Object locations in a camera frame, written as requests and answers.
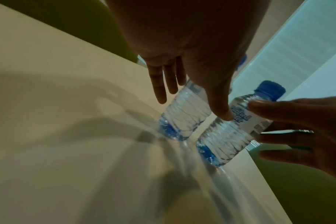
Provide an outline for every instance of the clear plastic bottle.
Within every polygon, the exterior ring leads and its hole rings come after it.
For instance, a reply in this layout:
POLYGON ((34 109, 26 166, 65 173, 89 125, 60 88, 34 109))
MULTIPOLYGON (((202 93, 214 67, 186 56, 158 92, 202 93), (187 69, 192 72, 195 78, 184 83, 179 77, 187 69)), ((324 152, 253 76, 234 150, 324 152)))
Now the clear plastic bottle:
POLYGON ((230 103, 233 121, 215 121, 201 134, 196 147, 214 166, 222 166, 260 135, 272 121, 248 110, 250 100, 278 100, 285 88, 272 81, 263 81, 254 94, 240 96, 230 103))
MULTIPOLYGON (((240 61, 240 67, 247 55, 240 61)), ((184 141, 211 115, 203 88, 188 81, 159 120, 161 131, 168 137, 184 141)))

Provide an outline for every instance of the bottle base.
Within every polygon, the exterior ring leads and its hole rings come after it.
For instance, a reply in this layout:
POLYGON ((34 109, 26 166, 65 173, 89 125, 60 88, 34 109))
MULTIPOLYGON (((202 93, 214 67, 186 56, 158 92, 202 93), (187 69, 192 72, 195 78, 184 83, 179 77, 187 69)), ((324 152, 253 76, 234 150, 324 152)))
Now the bottle base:
POLYGON ((189 138, 189 137, 184 137, 181 134, 179 134, 173 128, 173 126, 168 122, 168 120, 165 118, 164 115, 161 116, 159 123, 160 123, 161 132, 166 137, 172 138, 172 139, 175 139, 175 140, 178 140, 178 141, 185 141, 189 138))
POLYGON ((205 144, 201 142, 196 143, 196 147, 199 151, 199 153, 211 164, 216 167, 223 166, 226 163, 220 162, 217 157, 212 153, 212 151, 207 147, 205 144))

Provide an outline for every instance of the white table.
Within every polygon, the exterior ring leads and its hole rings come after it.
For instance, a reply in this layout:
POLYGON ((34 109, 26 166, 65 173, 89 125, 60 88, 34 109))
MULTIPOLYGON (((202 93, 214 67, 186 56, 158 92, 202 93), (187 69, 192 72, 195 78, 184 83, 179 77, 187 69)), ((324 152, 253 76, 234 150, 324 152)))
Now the white table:
POLYGON ((0 224, 291 223, 247 152, 216 169, 162 137, 166 106, 146 69, 0 5, 0 224))

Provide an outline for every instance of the green surface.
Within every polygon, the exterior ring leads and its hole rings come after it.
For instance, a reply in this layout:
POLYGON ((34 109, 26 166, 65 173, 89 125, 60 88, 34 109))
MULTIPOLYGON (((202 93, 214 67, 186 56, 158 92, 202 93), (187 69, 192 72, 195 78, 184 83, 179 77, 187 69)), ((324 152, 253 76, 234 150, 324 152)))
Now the green surface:
POLYGON ((68 34, 137 62, 109 9, 99 0, 0 0, 0 3, 68 34))
POLYGON ((293 224, 336 224, 336 179, 301 165, 260 159, 258 152, 289 149, 263 144, 249 152, 293 224))

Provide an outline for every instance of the person's right hand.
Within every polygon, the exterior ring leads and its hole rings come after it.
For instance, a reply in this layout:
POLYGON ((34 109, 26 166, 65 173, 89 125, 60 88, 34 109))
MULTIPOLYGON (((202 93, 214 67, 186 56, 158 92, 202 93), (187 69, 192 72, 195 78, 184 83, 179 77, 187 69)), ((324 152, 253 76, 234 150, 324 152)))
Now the person's right hand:
POLYGON ((167 101, 186 74, 214 114, 232 120, 231 78, 271 0, 106 0, 132 49, 147 63, 155 96, 167 101))
POLYGON ((281 102, 251 101, 248 108, 274 121, 266 131, 313 131, 260 135, 259 142, 312 148, 262 151, 261 158, 317 168, 336 177, 336 97, 281 102))

